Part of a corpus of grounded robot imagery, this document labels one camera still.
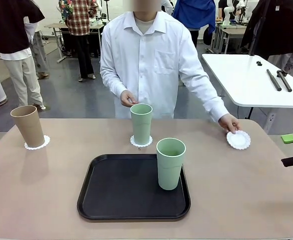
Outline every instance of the white coaster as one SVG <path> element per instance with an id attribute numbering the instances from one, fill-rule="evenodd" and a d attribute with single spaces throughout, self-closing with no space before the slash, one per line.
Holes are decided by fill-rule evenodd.
<path id="1" fill-rule="evenodd" d="M 149 141 L 148 141 L 147 144 L 145 144 L 145 145 L 139 145 L 139 144 L 136 144 L 136 142 L 135 142 L 135 136 L 132 136 L 132 137 L 130 138 L 130 142 L 131 142 L 131 144 L 132 144 L 133 146 L 135 146 L 135 147 L 138 147 L 138 148 L 145 148 L 145 147 L 151 145 L 151 143 L 153 142 L 153 138 L 150 136 Z"/>
<path id="2" fill-rule="evenodd" d="M 50 142 L 50 137 L 47 136 L 47 135 L 44 135 L 44 143 L 41 145 L 41 146 L 38 146 L 38 147 L 29 147 L 27 145 L 27 143 L 24 144 L 24 147 L 28 150 L 38 150 L 38 149 L 41 149 L 43 147 L 45 147 L 46 145 L 48 145 Z"/>
<path id="3" fill-rule="evenodd" d="M 226 135 L 227 142 L 235 149 L 244 150 L 251 144 L 251 138 L 245 131 L 229 132 Z"/>

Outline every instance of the beige table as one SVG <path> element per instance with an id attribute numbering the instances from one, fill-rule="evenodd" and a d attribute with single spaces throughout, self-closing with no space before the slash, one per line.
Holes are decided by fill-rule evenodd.
<path id="1" fill-rule="evenodd" d="M 96 26 L 90 26 L 90 34 L 98 34 L 98 43 L 99 43 L 99 46 L 100 46 L 100 50 L 101 50 L 101 33 L 100 33 L 100 29 L 103 28 L 104 26 L 105 26 L 104 24 L 100 24 L 100 25 L 96 25 Z M 68 27 L 64 23 L 52 23 L 52 24 L 44 26 L 44 27 L 49 28 L 49 29 L 53 29 L 53 33 L 54 33 L 54 36 L 55 36 L 58 52 L 60 54 L 60 59 L 57 60 L 56 62 L 60 63 L 64 59 L 66 59 L 67 56 L 64 56 L 62 54 L 61 44 L 60 44 L 60 41 L 58 39 L 57 32 L 62 33 L 63 31 L 61 29 L 67 29 Z"/>
<path id="2" fill-rule="evenodd" d="M 243 25 L 217 25 L 215 28 L 214 37 L 212 38 L 210 52 L 221 54 L 223 44 L 225 43 L 224 54 L 228 52 L 230 39 L 242 39 L 247 27 Z"/>
<path id="3" fill-rule="evenodd" d="M 293 167 L 258 124 L 241 120 L 249 149 L 232 149 L 220 127 L 200 120 L 154 120 L 156 143 L 186 144 L 184 170 L 189 213 L 176 222 L 92 222 L 77 200 L 88 166 L 102 154 L 155 153 L 129 142 L 130 120 L 42 119 L 51 137 L 28 151 L 13 127 L 0 141 L 0 238 L 81 239 L 283 239 L 293 237 Z"/>

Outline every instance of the hand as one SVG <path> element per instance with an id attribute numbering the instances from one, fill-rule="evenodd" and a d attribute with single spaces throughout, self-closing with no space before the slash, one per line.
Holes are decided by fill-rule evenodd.
<path id="1" fill-rule="evenodd" d="M 232 132 L 235 134 L 237 130 L 241 130 L 239 120 L 229 113 L 221 117 L 218 124 L 220 124 L 220 126 L 224 128 L 227 133 Z"/>
<path id="2" fill-rule="evenodd" d="M 124 90 L 120 96 L 121 104 L 125 107 L 131 108 L 133 105 L 138 104 L 139 102 L 135 100 L 132 92 L 129 90 Z"/>

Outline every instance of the brown paper cup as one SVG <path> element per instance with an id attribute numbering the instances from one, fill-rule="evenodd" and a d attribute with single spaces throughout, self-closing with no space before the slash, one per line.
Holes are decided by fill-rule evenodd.
<path id="1" fill-rule="evenodd" d="M 45 143 L 38 110 L 35 106 L 20 106 L 11 111 L 11 116 L 29 147 L 37 148 Z"/>

